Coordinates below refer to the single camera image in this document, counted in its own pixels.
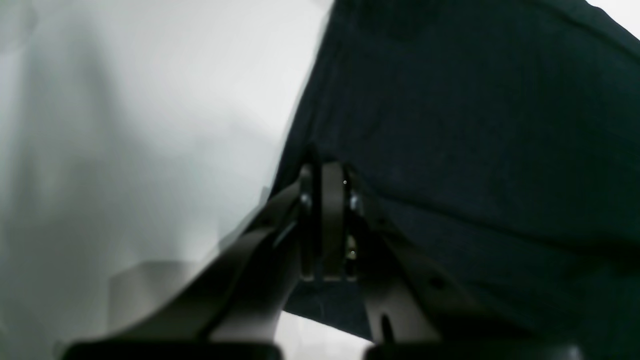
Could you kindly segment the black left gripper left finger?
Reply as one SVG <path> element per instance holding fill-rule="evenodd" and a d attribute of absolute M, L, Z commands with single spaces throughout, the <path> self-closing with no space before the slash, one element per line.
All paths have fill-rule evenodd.
<path fill-rule="evenodd" d="M 316 168 L 270 199 L 229 248 L 140 322 L 76 342 L 64 360 L 281 360 L 281 310 L 301 274 L 313 274 L 303 230 L 314 213 Z"/>

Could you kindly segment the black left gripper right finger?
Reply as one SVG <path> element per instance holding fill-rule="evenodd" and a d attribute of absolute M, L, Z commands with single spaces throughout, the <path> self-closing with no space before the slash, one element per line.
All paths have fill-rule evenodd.
<path fill-rule="evenodd" d="M 485 309 L 414 246 L 339 162 L 321 169 L 325 280 L 339 271 L 361 292 L 374 342 L 365 360 L 583 360 Z"/>

